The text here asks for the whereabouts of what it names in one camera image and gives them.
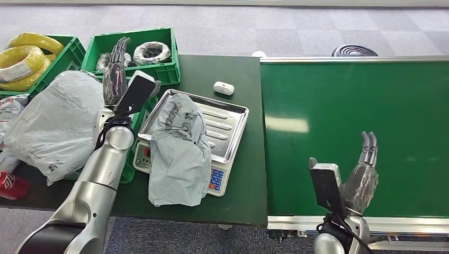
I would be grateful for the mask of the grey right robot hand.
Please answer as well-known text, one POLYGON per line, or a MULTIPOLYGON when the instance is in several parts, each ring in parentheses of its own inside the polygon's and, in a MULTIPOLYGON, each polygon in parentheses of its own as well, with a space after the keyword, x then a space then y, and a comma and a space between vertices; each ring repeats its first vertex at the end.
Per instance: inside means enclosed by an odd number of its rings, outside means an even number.
POLYGON ((340 217, 350 211, 357 215, 369 206, 378 185, 376 171, 378 141, 373 132, 361 133, 362 151, 358 162, 345 181, 335 163, 319 163, 309 158, 308 171, 312 180, 317 204, 340 217))

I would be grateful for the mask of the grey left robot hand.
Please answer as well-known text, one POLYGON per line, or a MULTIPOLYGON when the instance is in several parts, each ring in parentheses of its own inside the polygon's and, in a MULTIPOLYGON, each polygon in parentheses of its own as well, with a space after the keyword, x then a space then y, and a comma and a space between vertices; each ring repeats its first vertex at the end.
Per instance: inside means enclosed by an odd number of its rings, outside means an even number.
POLYGON ((122 37, 111 52, 109 63, 104 70, 103 98, 106 106, 116 105, 128 89, 125 75, 125 53, 130 38, 122 37))

